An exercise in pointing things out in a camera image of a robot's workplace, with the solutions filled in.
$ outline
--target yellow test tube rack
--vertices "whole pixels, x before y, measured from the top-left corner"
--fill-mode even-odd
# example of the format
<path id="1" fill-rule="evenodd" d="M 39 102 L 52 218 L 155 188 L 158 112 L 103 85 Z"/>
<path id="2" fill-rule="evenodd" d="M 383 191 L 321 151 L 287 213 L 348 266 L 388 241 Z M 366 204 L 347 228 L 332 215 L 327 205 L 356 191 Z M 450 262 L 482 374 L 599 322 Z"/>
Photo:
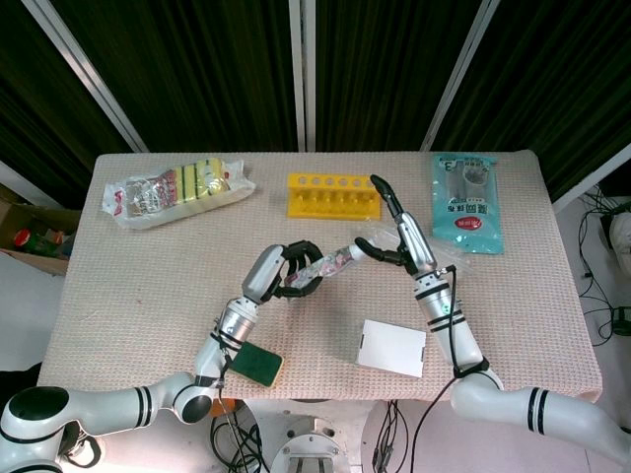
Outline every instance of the yellow test tube rack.
<path id="1" fill-rule="evenodd" d="M 368 175 L 292 172 L 287 178 L 287 217 L 379 220 L 381 198 Z"/>

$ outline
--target table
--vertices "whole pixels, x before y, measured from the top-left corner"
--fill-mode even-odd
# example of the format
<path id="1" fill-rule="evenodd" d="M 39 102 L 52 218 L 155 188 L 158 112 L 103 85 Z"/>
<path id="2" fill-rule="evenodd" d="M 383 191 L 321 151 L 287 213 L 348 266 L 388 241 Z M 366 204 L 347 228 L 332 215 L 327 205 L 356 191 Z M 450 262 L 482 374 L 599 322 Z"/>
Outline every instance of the table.
<path id="1" fill-rule="evenodd" d="M 147 231 L 101 211 L 106 182 L 201 159 L 200 154 L 99 157 L 40 384 L 103 390 L 192 371 L 195 353 L 267 245 L 310 239 L 327 252 L 365 225 L 289 220 L 288 172 L 377 173 L 431 234 L 429 153 L 245 153 L 257 190 L 248 199 Z M 561 237 L 530 151 L 493 153 L 504 255 L 470 255 L 458 297 L 477 341 L 507 389 L 536 385 L 596 400 L 601 379 Z M 385 222 L 389 217 L 383 206 Z M 412 280 L 374 261 L 324 280 L 309 298 L 260 308 L 250 341 L 285 359 L 273 389 L 228 374 L 236 398 L 431 399 L 450 379 L 428 337 L 423 377 L 354 365 L 365 318 L 426 329 Z"/>

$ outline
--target floor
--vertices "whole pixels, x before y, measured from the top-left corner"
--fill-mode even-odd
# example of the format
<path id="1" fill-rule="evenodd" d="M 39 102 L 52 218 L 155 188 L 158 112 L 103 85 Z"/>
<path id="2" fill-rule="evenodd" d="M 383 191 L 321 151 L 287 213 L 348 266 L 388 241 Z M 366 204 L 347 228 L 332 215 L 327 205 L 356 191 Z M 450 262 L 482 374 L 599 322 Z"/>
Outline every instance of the floor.
<path id="1" fill-rule="evenodd" d="M 557 216 L 568 259 L 579 288 L 586 282 L 578 259 L 577 231 L 583 204 L 575 201 Z M 616 269 L 612 255 L 601 244 L 596 221 L 590 222 L 584 251 L 595 274 L 614 305 L 631 305 L 631 284 Z M 41 360 L 54 324 L 63 278 L 51 277 L 0 253 L 0 370 L 21 370 Z M 594 307 L 587 303 L 584 310 Z M 596 328 L 603 314 L 588 316 L 597 342 Z M 598 404 L 621 425 L 631 425 L 631 338 L 613 337 L 595 348 L 602 371 L 604 393 Z M 400 408 L 410 429 L 415 427 L 425 404 L 401 401 Z M 379 403 L 364 430 L 363 456 L 370 465 L 385 404 Z M 221 472 L 224 469 L 208 449 L 208 422 L 195 426 L 178 423 L 161 412 L 150 428 L 105 438 L 105 463 L 93 471 Z M 390 471 L 398 465 L 404 448 L 394 446 Z M 510 426 L 472 424 L 455 416 L 447 403 L 439 403 L 419 436 L 415 472 L 499 473 L 618 473 L 620 467 L 582 448 L 560 440 L 543 438 Z M 85 471 L 65 466 L 64 471 Z M 401 471 L 409 471 L 409 455 Z"/>

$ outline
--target robotic hand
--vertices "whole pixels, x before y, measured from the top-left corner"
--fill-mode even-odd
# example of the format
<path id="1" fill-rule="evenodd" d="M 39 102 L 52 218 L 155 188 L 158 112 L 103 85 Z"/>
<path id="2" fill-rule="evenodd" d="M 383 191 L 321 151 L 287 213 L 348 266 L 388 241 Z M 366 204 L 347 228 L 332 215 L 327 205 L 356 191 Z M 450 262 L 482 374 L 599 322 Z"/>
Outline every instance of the robotic hand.
<path id="1" fill-rule="evenodd" d="M 177 372 L 150 386 L 118 391 L 85 392 L 60 387 L 32 387 L 16 394 L 0 421 L 0 473 L 57 472 L 56 459 L 74 446 L 64 431 L 76 426 L 92 437 L 147 427 L 158 410 L 169 409 L 184 423 L 203 419 L 221 396 L 224 374 L 258 319 L 258 307 L 272 296 L 302 297 L 321 278 L 301 290 L 281 286 L 281 268 L 289 274 L 322 258 L 317 246 L 299 241 L 272 245 L 258 257 L 243 284 L 243 295 L 229 301 L 195 359 L 195 377 Z"/>
<path id="2" fill-rule="evenodd" d="M 631 473 L 631 436 L 594 404 L 538 387 L 504 391 L 500 378 L 482 356 L 450 284 L 443 279 L 447 273 L 455 275 L 456 269 L 437 270 L 421 229 L 403 211 L 392 188 L 376 175 L 371 181 L 397 223 L 401 244 L 397 251 L 383 251 L 362 238 L 355 243 L 378 261 L 404 266 L 414 279 L 414 297 L 430 331 L 437 336 L 444 358 L 454 366 L 454 410 L 468 420 L 513 424 L 570 441 L 611 458 Z"/>

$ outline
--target blue package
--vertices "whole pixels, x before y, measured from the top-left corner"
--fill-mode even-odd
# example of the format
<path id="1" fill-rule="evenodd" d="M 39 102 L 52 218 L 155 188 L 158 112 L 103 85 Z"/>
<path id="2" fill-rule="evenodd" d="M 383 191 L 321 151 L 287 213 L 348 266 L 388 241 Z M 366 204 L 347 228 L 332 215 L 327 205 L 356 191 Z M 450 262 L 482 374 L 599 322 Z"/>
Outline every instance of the blue package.
<path id="1" fill-rule="evenodd" d="M 470 253 L 503 253 L 495 164 L 488 156 L 434 156 L 434 237 Z"/>

